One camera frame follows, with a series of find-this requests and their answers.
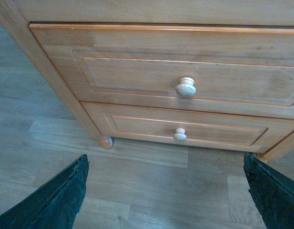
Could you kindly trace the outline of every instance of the round wooden knob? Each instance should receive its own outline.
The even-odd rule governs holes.
[[[191,97],[195,94],[194,80],[189,77],[184,77],[180,80],[180,84],[176,86],[175,91],[181,97]]]
[[[173,138],[177,141],[186,140],[187,136],[185,134],[185,130],[181,128],[176,129],[175,134],[173,135]]]

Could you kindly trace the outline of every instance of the round wooden foot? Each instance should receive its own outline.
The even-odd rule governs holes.
[[[265,154],[253,153],[253,156],[254,156],[254,157],[256,157],[257,159],[261,160],[261,161],[264,162],[264,163],[267,163],[268,160],[266,160],[266,159],[263,157],[264,155],[265,155]]]
[[[113,141],[110,136],[103,136],[101,140],[98,140],[99,144],[106,149],[109,149],[113,146]]]

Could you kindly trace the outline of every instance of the floor plank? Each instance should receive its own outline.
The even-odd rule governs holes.
[[[188,166],[188,147],[135,140],[114,139],[110,150],[99,146],[74,120],[38,117],[25,144],[88,155],[141,161],[163,166]]]
[[[227,183],[230,220],[236,223],[266,228],[248,192],[249,185],[246,178],[228,176]]]
[[[78,155],[48,153],[35,185]],[[226,175],[88,156],[87,196],[229,220]]]
[[[0,180],[0,215],[20,203],[37,188]]]
[[[34,117],[0,112],[0,143],[21,144]]]
[[[189,147],[188,168],[244,177],[244,154],[232,150]]]
[[[132,205],[128,229],[261,229],[224,220]]]
[[[47,152],[0,143],[0,180],[32,186]]]
[[[0,26],[0,214],[87,153],[77,228],[265,228],[243,153],[114,141],[104,150],[83,131]],[[294,180],[294,151],[269,165]]]

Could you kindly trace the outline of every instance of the wooden drawer front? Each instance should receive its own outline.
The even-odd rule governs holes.
[[[30,28],[81,101],[294,119],[294,29]],[[186,100],[175,92],[183,77],[197,91]]]
[[[294,0],[14,0],[28,21],[294,25]]]
[[[264,153],[294,130],[294,120],[82,102],[103,135]],[[187,139],[176,141],[177,128]]]
[[[181,97],[183,77],[195,81],[192,99],[294,104],[294,67],[89,57],[76,54],[92,90]]]

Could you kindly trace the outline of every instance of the wooden dresser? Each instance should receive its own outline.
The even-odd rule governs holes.
[[[294,1],[1,0],[0,22],[106,148],[294,149]]]

